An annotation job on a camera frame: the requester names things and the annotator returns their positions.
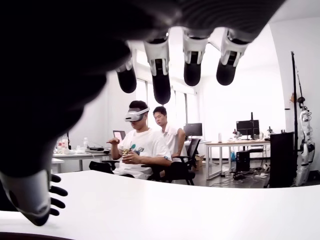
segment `short black hair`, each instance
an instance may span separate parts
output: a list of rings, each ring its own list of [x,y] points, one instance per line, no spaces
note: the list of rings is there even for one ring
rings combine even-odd
[[[148,108],[148,105],[144,101],[132,101],[129,105],[130,109],[140,109],[140,111]]]
[[[162,115],[167,116],[167,109],[164,106],[157,106],[153,110],[153,115],[155,115],[155,113],[161,113]]]

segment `man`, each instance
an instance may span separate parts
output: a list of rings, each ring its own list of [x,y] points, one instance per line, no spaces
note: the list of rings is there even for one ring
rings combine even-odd
[[[119,167],[113,173],[131,175],[138,179],[147,179],[152,170],[142,167],[145,164],[171,165],[171,154],[161,133],[147,126],[149,108],[144,101],[133,101],[125,115],[125,121],[131,122],[130,131],[120,143],[118,138],[111,139],[111,155],[114,160],[122,157]]]
[[[170,150],[171,158],[180,156],[184,149],[186,133],[183,129],[168,124],[167,110],[164,106],[157,106],[153,111],[156,124],[162,127],[164,140]]]

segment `man's hand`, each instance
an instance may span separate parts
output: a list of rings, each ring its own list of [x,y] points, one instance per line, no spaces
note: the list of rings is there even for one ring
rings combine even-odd
[[[136,152],[130,151],[127,155],[122,157],[122,162],[124,164],[142,164],[142,159]]]
[[[176,152],[176,153],[174,153],[174,154],[171,155],[171,158],[173,159],[173,158],[179,157],[179,156],[180,156],[180,154]]]
[[[112,138],[111,140],[106,142],[107,144],[112,144],[112,145],[118,145],[120,143],[120,140],[116,137]]]

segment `cardboard box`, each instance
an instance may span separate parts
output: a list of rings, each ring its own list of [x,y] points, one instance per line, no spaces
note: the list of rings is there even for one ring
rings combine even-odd
[[[199,171],[200,168],[202,168],[202,161],[204,160],[205,155],[195,155],[195,165],[196,167],[192,167],[192,171]]]

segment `white t-shirt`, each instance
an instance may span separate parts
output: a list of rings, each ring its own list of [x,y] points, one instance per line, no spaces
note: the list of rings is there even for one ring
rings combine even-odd
[[[130,131],[119,143],[118,149],[121,151],[131,149],[143,157],[164,157],[171,161],[171,154],[163,136],[159,131],[151,128],[144,132]],[[152,174],[152,170],[150,167],[142,167],[141,164],[125,164],[121,159],[119,167],[113,173],[117,175],[131,174],[137,179],[147,179]]]
[[[170,125],[169,123],[166,124],[164,132],[162,132],[162,129],[160,130],[160,132],[163,135],[164,141],[170,150],[171,155],[178,152],[178,143],[179,143],[178,130],[179,128],[173,125]],[[183,146],[181,151],[181,156],[186,156],[186,155],[187,155],[187,151],[185,146]]]

